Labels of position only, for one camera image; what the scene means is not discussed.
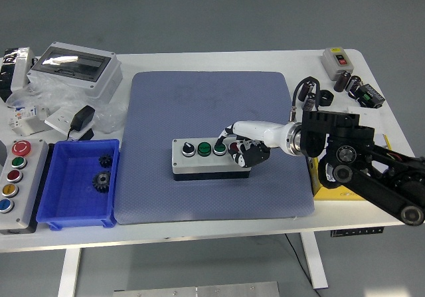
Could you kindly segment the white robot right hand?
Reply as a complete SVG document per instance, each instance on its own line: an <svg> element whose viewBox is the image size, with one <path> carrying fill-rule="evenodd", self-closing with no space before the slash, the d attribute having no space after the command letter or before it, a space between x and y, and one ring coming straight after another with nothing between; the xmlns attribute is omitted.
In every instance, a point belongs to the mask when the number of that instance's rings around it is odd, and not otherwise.
<svg viewBox="0 0 425 297"><path fill-rule="evenodd" d="M264 121L238 121L226 127L218 137L215 146L223 143L230 135L236 141L228 146L228 152L240 167L248 168L266 161L272 148L280 148L293 155L290 142L294 136L294 123L277 124Z"/></svg>

